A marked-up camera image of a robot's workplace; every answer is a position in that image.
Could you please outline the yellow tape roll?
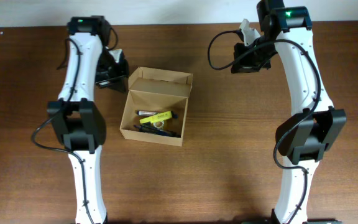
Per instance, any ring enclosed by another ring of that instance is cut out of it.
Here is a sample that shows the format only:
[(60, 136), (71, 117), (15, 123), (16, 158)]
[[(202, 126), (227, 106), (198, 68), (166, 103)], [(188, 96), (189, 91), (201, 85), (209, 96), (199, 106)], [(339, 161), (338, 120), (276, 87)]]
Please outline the yellow tape roll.
[(164, 129), (165, 121), (157, 121), (157, 122), (153, 123), (153, 126), (157, 129)]

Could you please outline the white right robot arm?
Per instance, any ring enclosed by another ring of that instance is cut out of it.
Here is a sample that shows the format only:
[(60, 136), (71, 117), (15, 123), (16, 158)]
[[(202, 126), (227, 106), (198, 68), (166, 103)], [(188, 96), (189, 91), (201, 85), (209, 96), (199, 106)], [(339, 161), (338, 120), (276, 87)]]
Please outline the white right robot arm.
[(260, 31), (243, 20), (236, 31), (232, 73), (271, 67), (278, 55), (291, 100), (291, 116), (275, 132), (273, 159), (282, 169), (280, 195), (271, 223), (307, 223), (307, 201), (314, 173), (346, 123), (336, 109), (318, 69), (310, 14), (306, 7), (285, 7), (283, 1), (259, 1)]

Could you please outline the brown cardboard box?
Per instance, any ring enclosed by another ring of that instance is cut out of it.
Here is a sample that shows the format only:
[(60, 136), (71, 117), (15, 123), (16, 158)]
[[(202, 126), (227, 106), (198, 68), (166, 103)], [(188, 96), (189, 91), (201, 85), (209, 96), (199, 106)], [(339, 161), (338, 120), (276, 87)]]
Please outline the brown cardboard box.
[[(129, 92), (120, 125), (124, 138), (182, 146), (192, 84), (191, 73), (137, 68), (128, 79)], [(171, 137), (140, 131), (142, 117), (138, 111), (173, 112), (178, 118), (165, 121), (162, 129), (177, 135)]]

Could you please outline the blue ballpoint pen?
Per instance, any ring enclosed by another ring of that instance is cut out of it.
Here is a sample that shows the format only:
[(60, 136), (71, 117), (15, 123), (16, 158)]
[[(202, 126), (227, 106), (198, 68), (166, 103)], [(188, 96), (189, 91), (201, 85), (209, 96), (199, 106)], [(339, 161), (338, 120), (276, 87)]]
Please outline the blue ballpoint pen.
[(134, 127), (138, 129), (140, 132), (144, 132), (144, 133), (153, 133), (155, 131), (153, 129), (142, 128), (140, 125), (134, 125)]

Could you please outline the black whiteboard marker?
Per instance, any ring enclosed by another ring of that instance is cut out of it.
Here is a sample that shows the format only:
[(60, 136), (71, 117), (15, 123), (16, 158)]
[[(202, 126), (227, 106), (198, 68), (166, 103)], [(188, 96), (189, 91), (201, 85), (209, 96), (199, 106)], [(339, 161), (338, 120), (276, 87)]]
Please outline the black whiteboard marker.
[(156, 111), (144, 111), (144, 110), (137, 110), (136, 114), (139, 116), (153, 116), (158, 114)]

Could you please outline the blue whiteboard marker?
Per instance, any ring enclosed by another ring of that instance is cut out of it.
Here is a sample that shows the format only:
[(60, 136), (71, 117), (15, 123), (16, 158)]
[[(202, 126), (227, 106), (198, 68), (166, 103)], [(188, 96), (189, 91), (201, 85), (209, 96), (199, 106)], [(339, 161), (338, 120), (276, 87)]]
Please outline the blue whiteboard marker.
[(171, 115), (172, 115), (172, 118), (173, 118), (173, 119), (178, 119), (178, 115), (175, 114), (174, 112), (171, 112)]

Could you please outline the yellow highlighter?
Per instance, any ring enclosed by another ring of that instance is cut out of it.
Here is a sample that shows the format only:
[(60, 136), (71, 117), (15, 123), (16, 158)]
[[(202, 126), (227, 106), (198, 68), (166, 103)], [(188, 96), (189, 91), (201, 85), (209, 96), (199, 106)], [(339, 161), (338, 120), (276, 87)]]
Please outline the yellow highlighter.
[(172, 118), (173, 118), (172, 112), (171, 111), (166, 111), (166, 112), (163, 112), (163, 113), (158, 113), (158, 114), (155, 114), (153, 116), (143, 118), (139, 122), (140, 122), (140, 124), (158, 123), (158, 122), (165, 121), (165, 120), (172, 119)]

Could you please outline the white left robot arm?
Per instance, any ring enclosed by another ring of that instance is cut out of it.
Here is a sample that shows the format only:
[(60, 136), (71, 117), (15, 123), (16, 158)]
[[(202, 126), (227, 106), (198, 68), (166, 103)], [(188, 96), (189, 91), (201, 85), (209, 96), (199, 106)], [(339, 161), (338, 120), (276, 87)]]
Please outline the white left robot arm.
[(126, 92), (129, 64), (121, 49), (108, 46), (114, 31), (104, 16), (72, 17), (67, 27), (68, 52), (61, 64), (67, 68), (65, 82), (47, 113), (72, 165), (75, 223), (107, 223), (100, 171), (106, 122), (94, 102), (94, 89)]

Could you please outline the black permanent marker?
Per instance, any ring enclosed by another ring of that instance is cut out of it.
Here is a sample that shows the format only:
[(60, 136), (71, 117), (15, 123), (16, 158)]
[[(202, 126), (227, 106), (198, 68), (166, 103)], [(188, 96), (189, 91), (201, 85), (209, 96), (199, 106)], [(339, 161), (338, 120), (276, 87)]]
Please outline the black permanent marker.
[(167, 131), (164, 129), (159, 129), (159, 128), (155, 128), (155, 127), (151, 127), (150, 128), (155, 134), (161, 135), (161, 136), (168, 136), (168, 137), (173, 137), (173, 138), (180, 138), (181, 135), (177, 134), (176, 132), (173, 131)]

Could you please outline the black ballpoint pen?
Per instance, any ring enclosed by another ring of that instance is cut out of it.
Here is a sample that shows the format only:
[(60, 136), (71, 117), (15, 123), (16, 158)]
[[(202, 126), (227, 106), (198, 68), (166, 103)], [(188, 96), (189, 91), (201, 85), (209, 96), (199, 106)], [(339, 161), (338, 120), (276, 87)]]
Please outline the black ballpoint pen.
[(148, 122), (148, 123), (143, 123), (140, 125), (142, 128), (148, 128), (148, 129), (153, 129), (153, 130), (157, 130), (159, 131), (159, 128), (156, 128), (152, 123)]

